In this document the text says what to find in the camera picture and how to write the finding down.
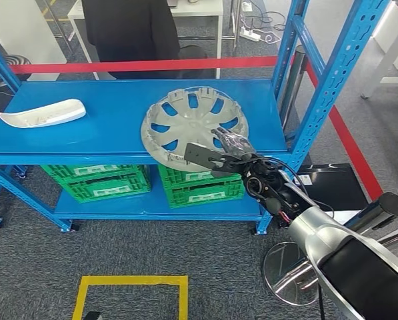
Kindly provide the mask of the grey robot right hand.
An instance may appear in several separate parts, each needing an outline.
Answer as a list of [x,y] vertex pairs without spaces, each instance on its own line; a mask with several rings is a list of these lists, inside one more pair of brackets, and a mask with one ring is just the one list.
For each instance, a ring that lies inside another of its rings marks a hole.
[[255,149],[248,138],[242,135],[223,127],[212,129],[211,133],[217,136],[223,149],[220,159],[222,165],[213,169],[212,174],[215,177],[222,172],[244,175],[245,163],[255,156]]

